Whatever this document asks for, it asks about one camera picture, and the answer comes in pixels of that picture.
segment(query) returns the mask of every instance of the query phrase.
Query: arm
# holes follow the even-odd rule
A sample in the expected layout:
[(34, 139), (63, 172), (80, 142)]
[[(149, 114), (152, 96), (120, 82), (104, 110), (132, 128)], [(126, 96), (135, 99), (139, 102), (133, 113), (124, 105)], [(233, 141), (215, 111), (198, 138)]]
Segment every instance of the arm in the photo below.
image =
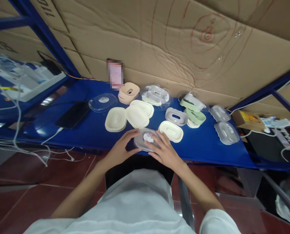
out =
[(165, 133), (157, 131), (160, 139), (155, 135), (151, 134), (151, 137), (160, 146), (160, 149), (155, 147), (149, 142), (145, 144), (152, 149), (154, 152), (148, 154), (154, 157), (163, 165), (172, 169), (187, 185), (194, 197), (198, 201), (203, 213), (207, 213), (210, 209), (221, 209), (224, 210), (221, 203), (216, 199), (211, 190), (189, 169), (187, 164), (178, 156), (176, 151), (171, 145), (171, 142)]
[(130, 156), (141, 151), (133, 149), (129, 152), (125, 147), (135, 136), (138, 129), (126, 132), (114, 145), (107, 156), (99, 161), (90, 174), (69, 194), (69, 196), (53, 212), (51, 218), (78, 218), (92, 199), (105, 173), (112, 167), (123, 163)]

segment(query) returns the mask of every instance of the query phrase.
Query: round sticker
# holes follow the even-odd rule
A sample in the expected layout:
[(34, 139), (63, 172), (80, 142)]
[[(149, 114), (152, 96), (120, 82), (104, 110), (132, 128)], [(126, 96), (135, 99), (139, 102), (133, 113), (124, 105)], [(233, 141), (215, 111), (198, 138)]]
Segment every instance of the round sticker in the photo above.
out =
[(225, 110), (222, 109), (221, 107), (219, 107), (219, 110), (220, 110), (221, 112), (225, 113)]
[(228, 130), (233, 133), (233, 128), (231, 126), (227, 126)]
[(109, 101), (109, 98), (107, 98), (107, 97), (101, 97), (100, 99), (98, 99), (99, 100), (99, 102), (101, 102), (101, 103), (105, 103), (105, 102), (108, 102)]
[(145, 133), (144, 134), (144, 141), (148, 141), (150, 143), (154, 143), (153, 138), (150, 136), (150, 133)]
[(170, 99), (170, 96), (169, 96), (168, 94), (166, 94), (166, 95), (164, 96), (164, 100), (167, 102), (169, 99)]

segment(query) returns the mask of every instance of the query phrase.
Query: red tile floor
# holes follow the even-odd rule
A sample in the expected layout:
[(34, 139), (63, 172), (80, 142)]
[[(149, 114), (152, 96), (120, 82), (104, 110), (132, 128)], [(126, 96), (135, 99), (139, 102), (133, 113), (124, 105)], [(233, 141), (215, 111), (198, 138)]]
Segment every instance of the red tile floor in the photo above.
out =
[[(52, 159), (49, 160), (48, 167), (44, 167), (36, 157), (16, 153), (0, 166), (0, 185), (39, 183), (38, 186), (28, 190), (0, 193), (0, 233), (23, 233), (34, 221), (47, 218), (103, 158), (90, 154), (85, 156), (84, 153), (75, 151), (71, 151), (70, 154), (75, 160), (81, 161)], [(51, 157), (69, 159), (67, 154), (52, 154)], [(215, 167), (191, 166), (191, 169), (214, 194), (222, 192), (244, 195), (241, 189), (228, 181), (228, 178), (224, 178)], [(103, 180), (94, 194), (91, 207), (97, 203), (105, 190), (106, 185)], [(174, 208), (181, 215), (177, 176), (173, 178), (172, 193)], [(190, 198), (195, 229), (198, 233), (204, 215), (199, 210), (194, 197), (191, 195)], [(278, 221), (266, 212), (226, 198), (220, 200), (242, 234), (290, 234), (290, 225)]]

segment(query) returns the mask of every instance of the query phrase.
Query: person's right hand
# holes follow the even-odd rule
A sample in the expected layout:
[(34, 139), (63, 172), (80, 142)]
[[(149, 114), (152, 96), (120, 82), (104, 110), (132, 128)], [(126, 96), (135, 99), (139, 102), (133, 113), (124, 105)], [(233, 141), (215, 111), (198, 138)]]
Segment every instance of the person's right hand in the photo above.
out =
[(147, 145), (150, 149), (154, 151), (148, 152), (148, 154), (158, 160), (163, 165), (176, 172), (177, 169), (181, 167), (181, 165), (185, 164), (185, 162), (178, 156), (177, 152), (172, 147), (167, 135), (159, 131), (156, 132), (160, 139), (152, 133), (150, 134), (150, 136), (155, 142), (157, 142), (157, 144), (160, 146), (160, 149), (149, 143), (148, 141), (145, 141), (145, 145)]

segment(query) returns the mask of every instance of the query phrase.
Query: cardboard sheet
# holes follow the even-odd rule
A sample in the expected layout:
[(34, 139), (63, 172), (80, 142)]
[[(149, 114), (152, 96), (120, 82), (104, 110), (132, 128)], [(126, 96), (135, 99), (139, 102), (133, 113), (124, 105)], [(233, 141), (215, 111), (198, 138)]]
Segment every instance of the cardboard sheet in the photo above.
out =
[[(14, 14), (5, 1), (0, 11)], [(126, 81), (175, 96), (194, 88), (227, 107), (290, 70), (290, 0), (31, 2), (82, 76), (107, 81), (106, 59), (122, 60)], [(290, 87), (282, 92), (290, 101)], [(288, 113), (272, 98), (250, 111), (261, 106)]]

